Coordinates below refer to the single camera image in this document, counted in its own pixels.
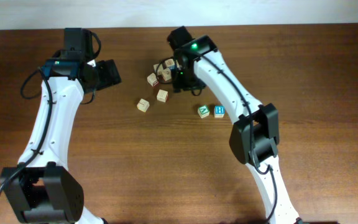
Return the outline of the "blue D wooden block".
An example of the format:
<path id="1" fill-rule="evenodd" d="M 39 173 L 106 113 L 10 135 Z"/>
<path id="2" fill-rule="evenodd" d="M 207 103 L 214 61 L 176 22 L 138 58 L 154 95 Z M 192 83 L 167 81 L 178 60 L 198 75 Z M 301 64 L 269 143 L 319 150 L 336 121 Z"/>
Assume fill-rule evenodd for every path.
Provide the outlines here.
<path id="1" fill-rule="evenodd" d="M 164 64 L 165 64 L 165 67 L 169 68 L 170 70 L 174 70 L 177 67 L 174 59 L 172 59 L 172 58 L 166 59 L 164 61 Z"/>

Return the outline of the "plain snake wooden block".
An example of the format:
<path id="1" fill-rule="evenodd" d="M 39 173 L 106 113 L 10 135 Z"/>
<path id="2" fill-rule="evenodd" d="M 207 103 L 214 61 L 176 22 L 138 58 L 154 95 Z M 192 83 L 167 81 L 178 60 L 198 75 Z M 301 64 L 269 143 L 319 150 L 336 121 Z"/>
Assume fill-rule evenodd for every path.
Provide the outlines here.
<path id="1" fill-rule="evenodd" d="M 172 71 L 169 68 L 166 68 L 161 71 L 161 76 L 165 82 L 168 82 L 172 79 Z"/>

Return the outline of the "red E wooden block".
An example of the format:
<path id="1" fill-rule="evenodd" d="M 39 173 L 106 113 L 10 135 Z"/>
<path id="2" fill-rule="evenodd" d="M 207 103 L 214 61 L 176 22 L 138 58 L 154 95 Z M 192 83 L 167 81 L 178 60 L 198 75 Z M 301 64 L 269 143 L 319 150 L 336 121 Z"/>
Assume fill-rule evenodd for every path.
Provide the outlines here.
<path id="1" fill-rule="evenodd" d="M 157 100 L 165 103 L 168 99 L 168 91 L 159 90 L 157 93 Z"/>

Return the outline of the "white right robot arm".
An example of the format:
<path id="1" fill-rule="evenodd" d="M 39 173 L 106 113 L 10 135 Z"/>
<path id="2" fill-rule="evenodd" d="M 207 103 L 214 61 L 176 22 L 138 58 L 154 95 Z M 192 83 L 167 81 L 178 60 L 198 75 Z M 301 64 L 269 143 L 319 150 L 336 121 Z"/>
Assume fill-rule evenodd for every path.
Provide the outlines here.
<path id="1" fill-rule="evenodd" d="M 208 87 L 232 122 L 229 146 L 251 172 L 265 208 L 266 223 L 302 223 L 291 203 L 279 166 L 278 111 L 253 97 L 230 71 L 216 44 L 207 35 L 195 39 L 181 26 L 169 34 L 175 66 L 175 92 Z"/>

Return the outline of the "red Y wooden block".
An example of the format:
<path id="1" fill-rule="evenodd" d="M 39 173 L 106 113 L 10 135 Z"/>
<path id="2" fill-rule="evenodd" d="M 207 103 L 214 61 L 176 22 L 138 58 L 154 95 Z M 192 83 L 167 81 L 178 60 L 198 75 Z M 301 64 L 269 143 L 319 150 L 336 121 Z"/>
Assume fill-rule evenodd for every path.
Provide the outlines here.
<path id="1" fill-rule="evenodd" d="M 148 77 L 147 77 L 147 82 L 152 86 L 155 87 L 156 85 L 159 84 L 159 81 L 157 79 L 156 74 L 151 73 Z"/>

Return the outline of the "blue H wooden block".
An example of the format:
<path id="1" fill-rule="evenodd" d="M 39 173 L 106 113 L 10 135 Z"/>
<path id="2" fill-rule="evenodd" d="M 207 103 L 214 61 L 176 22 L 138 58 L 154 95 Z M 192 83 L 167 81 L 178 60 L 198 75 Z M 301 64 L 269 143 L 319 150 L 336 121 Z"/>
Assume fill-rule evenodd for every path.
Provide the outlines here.
<path id="1" fill-rule="evenodd" d="M 215 118 L 223 118 L 225 115 L 225 108 L 221 105 L 216 105 L 214 107 L 214 117 Z"/>

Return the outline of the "green V wooden block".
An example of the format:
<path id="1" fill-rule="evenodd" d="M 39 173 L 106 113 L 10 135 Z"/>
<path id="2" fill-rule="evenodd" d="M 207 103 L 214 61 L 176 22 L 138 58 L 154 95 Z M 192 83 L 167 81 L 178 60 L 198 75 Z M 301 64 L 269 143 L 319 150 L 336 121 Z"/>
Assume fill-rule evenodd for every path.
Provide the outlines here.
<path id="1" fill-rule="evenodd" d="M 209 111 L 209 108 L 208 108 L 207 105 L 200 106 L 197 109 L 197 112 L 198 112 L 198 115 L 200 116 L 201 119 L 209 116 L 209 114 L 210 114 L 210 111 Z"/>

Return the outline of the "plain T wooden block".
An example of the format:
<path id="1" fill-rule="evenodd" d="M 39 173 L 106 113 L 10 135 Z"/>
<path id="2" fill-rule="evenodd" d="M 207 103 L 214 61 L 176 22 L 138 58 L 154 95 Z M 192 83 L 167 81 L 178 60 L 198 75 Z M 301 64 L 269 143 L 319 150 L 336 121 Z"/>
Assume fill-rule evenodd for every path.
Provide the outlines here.
<path id="1" fill-rule="evenodd" d="M 149 106 L 150 103 L 147 100 L 141 98 L 137 104 L 137 109 L 145 113 L 148 110 Z"/>

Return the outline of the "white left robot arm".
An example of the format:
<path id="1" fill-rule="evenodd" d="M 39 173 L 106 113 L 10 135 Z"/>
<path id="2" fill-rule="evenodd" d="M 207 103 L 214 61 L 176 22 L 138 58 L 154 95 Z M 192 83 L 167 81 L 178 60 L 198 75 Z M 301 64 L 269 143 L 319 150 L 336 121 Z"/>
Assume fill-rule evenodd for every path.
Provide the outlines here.
<path id="1" fill-rule="evenodd" d="M 64 46 L 35 73 L 42 77 L 40 107 L 18 163 L 0 176 L 4 194 L 20 223 L 105 223 L 85 207 L 80 183 L 68 171 L 68 146 L 76 111 L 87 93 L 122 80 L 113 60 L 96 61 L 99 37 L 66 28 Z"/>

